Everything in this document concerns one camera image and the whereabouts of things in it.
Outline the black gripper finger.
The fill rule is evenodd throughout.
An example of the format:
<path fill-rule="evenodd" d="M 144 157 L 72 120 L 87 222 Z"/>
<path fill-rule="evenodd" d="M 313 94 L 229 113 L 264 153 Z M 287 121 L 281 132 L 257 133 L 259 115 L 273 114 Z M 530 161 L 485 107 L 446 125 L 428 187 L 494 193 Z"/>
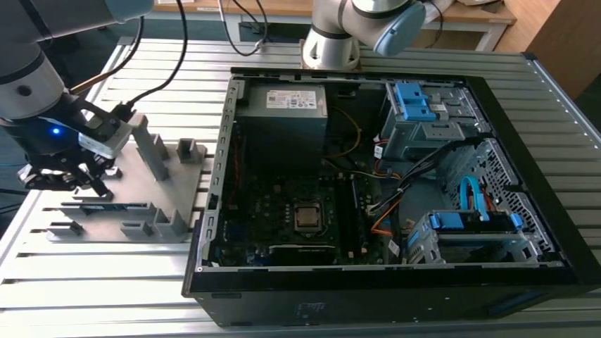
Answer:
<path fill-rule="evenodd" d="M 25 189 L 75 190 L 72 174 L 59 170 L 37 169 L 31 164 L 17 171 L 17 179 Z"/>
<path fill-rule="evenodd" d="M 81 183 L 81 186 L 89 186 L 99 196 L 104 196 L 109 193 L 109 189 L 103 181 L 103 176 L 107 170 L 112 167 L 112 161 L 104 161 L 100 163 L 81 163 L 77 166 L 77 180 Z"/>

